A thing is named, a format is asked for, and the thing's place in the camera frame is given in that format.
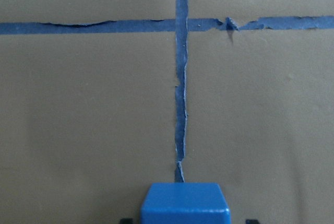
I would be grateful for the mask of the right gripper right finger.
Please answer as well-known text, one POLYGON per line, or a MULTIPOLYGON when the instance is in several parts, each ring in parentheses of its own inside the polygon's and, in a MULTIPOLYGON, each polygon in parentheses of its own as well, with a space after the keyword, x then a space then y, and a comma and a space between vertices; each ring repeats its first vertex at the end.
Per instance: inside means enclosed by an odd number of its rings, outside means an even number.
POLYGON ((246 219, 245 221, 246 224, 258 224, 257 219, 246 219))

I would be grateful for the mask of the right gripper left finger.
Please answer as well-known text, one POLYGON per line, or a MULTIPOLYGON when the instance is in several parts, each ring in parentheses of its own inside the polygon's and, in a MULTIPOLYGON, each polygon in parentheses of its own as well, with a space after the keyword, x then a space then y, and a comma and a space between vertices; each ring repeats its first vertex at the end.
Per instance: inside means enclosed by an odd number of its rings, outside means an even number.
POLYGON ((131 218, 122 218, 122 219, 120 219, 119 224, 132 224, 132 219, 131 218))

